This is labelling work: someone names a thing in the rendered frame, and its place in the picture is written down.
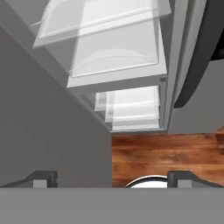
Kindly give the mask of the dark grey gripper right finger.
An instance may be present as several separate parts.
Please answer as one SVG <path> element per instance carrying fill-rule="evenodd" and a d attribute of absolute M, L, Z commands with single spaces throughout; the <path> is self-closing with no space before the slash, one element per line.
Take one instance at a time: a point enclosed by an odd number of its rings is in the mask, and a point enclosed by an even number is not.
<path fill-rule="evenodd" d="M 167 178 L 169 188 L 224 188 L 224 185 L 199 178 L 191 171 L 168 171 Z"/>

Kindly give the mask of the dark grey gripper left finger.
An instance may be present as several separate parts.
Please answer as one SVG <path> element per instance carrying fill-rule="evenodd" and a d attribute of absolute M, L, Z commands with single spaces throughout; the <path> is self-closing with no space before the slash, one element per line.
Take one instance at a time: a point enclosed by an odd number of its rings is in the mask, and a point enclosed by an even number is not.
<path fill-rule="evenodd" d="M 1 188 L 57 188 L 57 179 L 56 171 L 34 171 L 26 178 L 1 185 Z"/>

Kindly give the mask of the grey open fridge door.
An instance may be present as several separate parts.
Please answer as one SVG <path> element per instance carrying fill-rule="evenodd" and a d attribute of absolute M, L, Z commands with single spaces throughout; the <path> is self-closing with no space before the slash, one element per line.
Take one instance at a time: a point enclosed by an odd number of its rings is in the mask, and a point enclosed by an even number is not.
<path fill-rule="evenodd" d="M 0 28 L 0 185 L 39 170 L 60 187 L 111 187 L 111 135 Z"/>

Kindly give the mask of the grey closed fridge door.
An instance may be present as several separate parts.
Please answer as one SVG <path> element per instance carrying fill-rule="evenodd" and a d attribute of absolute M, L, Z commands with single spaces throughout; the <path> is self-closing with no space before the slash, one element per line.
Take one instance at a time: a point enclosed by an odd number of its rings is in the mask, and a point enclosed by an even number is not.
<path fill-rule="evenodd" d="M 224 31 L 192 98 L 183 108 L 174 108 L 193 57 L 206 3 L 189 0 L 168 125 L 170 134 L 211 133 L 224 126 Z"/>

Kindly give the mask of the clear fridge drawer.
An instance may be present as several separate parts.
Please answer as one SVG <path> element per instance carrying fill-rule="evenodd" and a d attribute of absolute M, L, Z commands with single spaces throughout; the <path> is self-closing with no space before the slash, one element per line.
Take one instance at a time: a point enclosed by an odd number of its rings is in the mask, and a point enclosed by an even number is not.
<path fill-rule="evenodd" d="M 137 87 L 95 95 L 95 111 L 105 113 L 104 121 L 113 131 L 153 130 L 159 127 L 159 87 Z"/>

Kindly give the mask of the white fridge shelf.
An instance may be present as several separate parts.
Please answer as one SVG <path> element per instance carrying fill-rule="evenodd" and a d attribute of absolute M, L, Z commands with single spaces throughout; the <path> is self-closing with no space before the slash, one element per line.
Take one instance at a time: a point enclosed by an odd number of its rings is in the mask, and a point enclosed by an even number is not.
<path fill-rule="evenodd" d="M 79 88 L 166 73 L 160 21 L 152 19 L 80 38 L 67 85 Z"/>

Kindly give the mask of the grey fridge body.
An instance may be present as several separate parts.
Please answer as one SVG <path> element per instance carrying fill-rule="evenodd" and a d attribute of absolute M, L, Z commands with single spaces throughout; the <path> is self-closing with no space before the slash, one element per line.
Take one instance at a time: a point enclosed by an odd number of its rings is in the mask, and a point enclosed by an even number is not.
<path fill-rule="evenodd" d="M 70 69 L 78 41 L 86 36 L 68 38 L 48 45 L 34 47 L 40 20 L 49 0 L 0 0 L 0 26 L 2 26 L 52 77 L 74 96 L 107 130 L 113 133 L 160 131 L 167 124 L 172 96 L 172 85 L 179 46 L 186 20 L 188 0 L 170 0 L 171 14 L 157 17 L 160 21 L 167 73 L 127 80 L 69 87 Z M 95 111 L 95 95 L 129 88 L 159 87 L 159 127 L 157 129 L 133 129 L 113 131 L 112 125 L 104 121 L 105 113 Z"/>

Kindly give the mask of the clear glass fridge shelf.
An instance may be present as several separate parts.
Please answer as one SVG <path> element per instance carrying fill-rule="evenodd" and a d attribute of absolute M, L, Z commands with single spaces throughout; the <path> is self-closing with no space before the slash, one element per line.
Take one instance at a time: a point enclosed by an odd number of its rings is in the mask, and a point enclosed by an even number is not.
<path fill-rule="evenodd" d="M 170 0 L 49 0 L 33 46 L 92 35 L 171 13 Z"/>

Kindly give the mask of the round white black-rimmed object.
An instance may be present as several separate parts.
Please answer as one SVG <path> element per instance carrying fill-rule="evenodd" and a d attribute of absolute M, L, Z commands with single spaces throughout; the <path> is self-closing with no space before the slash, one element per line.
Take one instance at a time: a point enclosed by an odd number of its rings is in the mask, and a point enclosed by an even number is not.
<path fill-rule="evenodd" d="M 166 188 L 168 179 L 166 176 L 149 175 L 137 178 L 126 185 L 126 188 Z"/>

